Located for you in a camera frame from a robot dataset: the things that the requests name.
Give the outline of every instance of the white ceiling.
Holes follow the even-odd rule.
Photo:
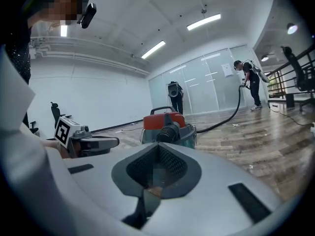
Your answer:
[[[291,35],[287,34],[288,23],[296,24],[298,31]],[[274,55],[281,52],[281,46],[289,46],[293,53],[298,55],[314,41],[306,22],[289,0],[274,0],[266,26],[266,31],[255,52],[259,59],[262,55],[272,55],[267,61],[261,62],[262,66],[277,67],[287,62],[284,56]]]
[[[79,25],[70,26],[67,38],[47,38],[59,37],[60,29],[47,32],[49,24],[41,22],[33,27],[32,37],[45,38],[40,41],[35,39],[37,47],[39,44],[52,44],[50,45],[52,50],[71,50],[97,55],[152,71],[159,60],[169,55],[170,46],[174,48],[185,44],[186,48],[189,48],[190,45],[193,47],[199,42],[211,41],[218,36],[244,34],[246,31],[244,20],[251,13],[253,1],[90,0],[96,3],[97,13],[87,29],[81,29]],[[188,31],[187,25],[203,19],[202,8],[207,9],[205,17],[220,13],[221,19]],[[161,40],[166,42],[161,50],[147,60],[140,58]]]

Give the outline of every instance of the vacuum hose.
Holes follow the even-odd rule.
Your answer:
[[[213,125],[213,126],[211,126],[209,128],[205,128],[205,129],[202,129],[202,130],[197,130],[197,134],[204,133],[204,132],[210,131],[210,130],[216,128],[216,127],[219,127],[220,125],[222,125],[222,124],[228,122],[229,120],[231,120],[236,115],[236,113],[238,111],[238,108],[240,107],[240,102],[241,102],[241,87],[242,86],[238,87],[238,103],[237,103],[237,108],[236,108],[234,114],[232,114],[232,116],[229,119],[221,121],[220,123],[218,123],[216,125]]]

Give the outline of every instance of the wood plank flooring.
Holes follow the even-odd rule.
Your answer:
[[[282,103],[270,103],[271,109],[288,114],[299,124],[315,122],[315,111],[304,107],[287,111]],[[234,111],[188,116],[186,123],[203,129],[232,115]],[[140,144],[143,123],[100,132],[98,135],[114,136],[120,145],[111,150],[135,147]],[[249,173],[268,184],[284,200],[301,192],[306,172],[315,151],[315,137],[310,125],[297,125],[290,118],[269,110],[252,112],[240,109],[228,123],[206,133],[197,135],[196,149],[233,161]]]

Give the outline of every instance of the black office chair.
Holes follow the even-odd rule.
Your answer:
[[[36,121],[31,122],[31,128],[30,131],[35,134],[38,131],[38,128],[34,128]]]
[[[52,102],[50,102],[50,103],[51,103],[51,112],[53,112],[53,116],[55,118],[55,128],[56,128],[59,117],[65,116],[65,115],[60,114],[60,109],[58,108],[57,103],[52,103]]]
[[[311,72],[310,75],[311,77],[309,78],[309,73],[307,69],[302,69],[296,56],[292,53],[292,50],[290,47],[283,47],[282,46],[283,53],[287,60],[291,63],[295,73],[296,73],[296,87],[300,91],[307,91],[311,97],[307,100],[304,100],[303,102],[300,103],[300,111],[302,111],[302,107],[307,105],[307,104],[312,104],[315,106],[315,99],[313,97],[313,90],[315,90],[315,69],[313,66],[313,63],[310,62],[311,64]]]

